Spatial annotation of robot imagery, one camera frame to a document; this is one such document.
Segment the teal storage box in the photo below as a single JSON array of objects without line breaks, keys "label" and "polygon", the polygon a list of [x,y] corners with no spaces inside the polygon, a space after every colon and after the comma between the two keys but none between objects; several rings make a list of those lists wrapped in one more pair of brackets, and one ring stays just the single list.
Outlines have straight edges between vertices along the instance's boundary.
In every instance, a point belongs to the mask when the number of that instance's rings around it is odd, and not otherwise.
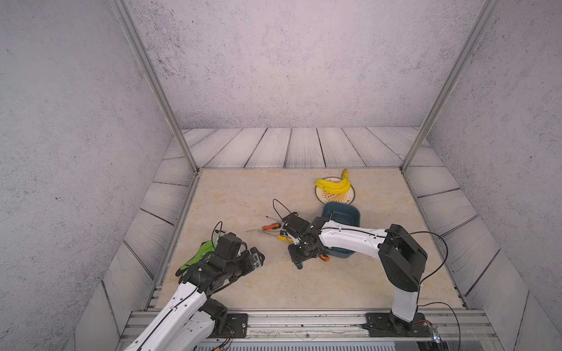
[{"label": "teal storage box", "polygon": [[[326,203],[323,206],[321,217],[333,220],[342,225],[350,225],[354,227],[359,227],[361,221],[361,214],[356,207],[338,202]],[[345,259],[353,255],[354,251],[345,250],[339,247],[332,247],[326,250],[326,254]]]}]

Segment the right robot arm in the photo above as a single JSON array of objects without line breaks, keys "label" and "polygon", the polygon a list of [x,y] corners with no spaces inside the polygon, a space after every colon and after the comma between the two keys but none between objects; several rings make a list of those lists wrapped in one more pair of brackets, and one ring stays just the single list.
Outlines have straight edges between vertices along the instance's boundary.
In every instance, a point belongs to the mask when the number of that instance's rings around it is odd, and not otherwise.
[{"label": "right robot arm", "polygon": [[282,233],[292,240],[288,251],[298,269],[306,260],[342,250],[378,259],[394,286],[389,327],[401,333],[413,329],[427,253],[402,226],[374,230],[323,217],[308,222],[292,212],[282,219]]}]

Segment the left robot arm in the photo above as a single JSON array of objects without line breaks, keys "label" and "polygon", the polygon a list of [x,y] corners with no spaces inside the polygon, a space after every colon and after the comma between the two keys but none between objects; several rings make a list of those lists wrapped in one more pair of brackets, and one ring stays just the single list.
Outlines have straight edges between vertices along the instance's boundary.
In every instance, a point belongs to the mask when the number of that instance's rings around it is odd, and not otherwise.
[{"label": "left robot arm", "polygon": [[215,248],[187,266],[179,285],[159,314],[128,345],[128,350],[194,350],[210,336],[234,337],[228,308],[212,298],[263,266],[265,255],[234,233],[218,237]]}]

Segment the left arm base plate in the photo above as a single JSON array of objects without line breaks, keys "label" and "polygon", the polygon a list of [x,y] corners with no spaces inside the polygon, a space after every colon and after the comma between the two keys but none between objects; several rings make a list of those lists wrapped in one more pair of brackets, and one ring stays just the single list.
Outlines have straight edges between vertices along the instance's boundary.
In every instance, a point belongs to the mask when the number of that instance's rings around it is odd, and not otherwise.
[{"label": "left arm base plate", "polygon": [[215,321],[210,338],[245,339],[249,315],[246,313],[227,313]]}]

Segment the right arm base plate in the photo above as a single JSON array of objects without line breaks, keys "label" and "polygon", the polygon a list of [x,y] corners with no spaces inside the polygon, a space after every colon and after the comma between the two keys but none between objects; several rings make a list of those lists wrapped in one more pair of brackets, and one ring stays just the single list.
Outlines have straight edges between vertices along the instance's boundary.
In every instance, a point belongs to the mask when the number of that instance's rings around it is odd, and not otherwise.
[{"label": "right arm base plate", "polygon": [[432,337],[433,329],[422,313],[417,312],[411,322],[405,322],[388,313],[367,313],[366,323],[361,328],[369,337],[379,338],[423,338]]}]

